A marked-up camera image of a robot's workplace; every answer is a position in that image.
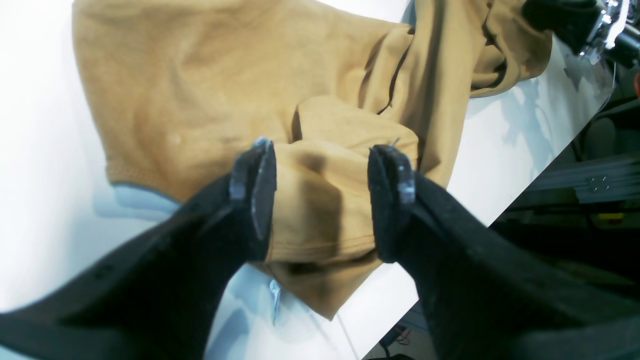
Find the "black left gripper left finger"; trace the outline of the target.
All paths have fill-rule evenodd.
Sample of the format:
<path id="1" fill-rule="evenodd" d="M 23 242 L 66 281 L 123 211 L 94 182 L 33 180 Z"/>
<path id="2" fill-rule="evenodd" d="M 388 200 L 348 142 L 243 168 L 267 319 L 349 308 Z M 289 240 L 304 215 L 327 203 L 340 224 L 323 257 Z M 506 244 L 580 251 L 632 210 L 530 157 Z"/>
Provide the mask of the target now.
<path id="1" fill-rule="evenodd" d="M 2 313 L 1 346 L 39 360 L 203 359 L 228 282 L 268 255 L 276 189 L 261 137 L 167 221 Z"/>

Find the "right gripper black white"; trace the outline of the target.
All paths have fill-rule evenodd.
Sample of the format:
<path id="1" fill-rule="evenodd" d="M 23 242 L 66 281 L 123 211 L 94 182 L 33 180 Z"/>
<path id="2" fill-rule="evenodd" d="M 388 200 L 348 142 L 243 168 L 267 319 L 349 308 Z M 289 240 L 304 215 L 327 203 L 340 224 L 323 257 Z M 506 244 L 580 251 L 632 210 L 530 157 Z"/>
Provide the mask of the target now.
<path id="1" fill-rule="evenodd" d="M 531 27 L 553 32 L 574 55 L 592 64 L 639 65 L 637 0 L 526 0 L 522 15 Z"/>

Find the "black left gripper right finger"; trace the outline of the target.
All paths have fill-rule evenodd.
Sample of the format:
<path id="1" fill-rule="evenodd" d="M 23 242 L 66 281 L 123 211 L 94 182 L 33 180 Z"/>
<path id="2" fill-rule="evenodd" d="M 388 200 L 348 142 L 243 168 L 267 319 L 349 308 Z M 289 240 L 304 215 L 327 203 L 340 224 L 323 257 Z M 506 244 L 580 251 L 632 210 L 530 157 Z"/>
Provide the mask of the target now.
<path id="1" fill-rule="evenodd" d="M 395 146 L 368 157 L 375 248 L 413 278 L 440 360 L 637 360 L 639 303 L 485 227 Z"/>

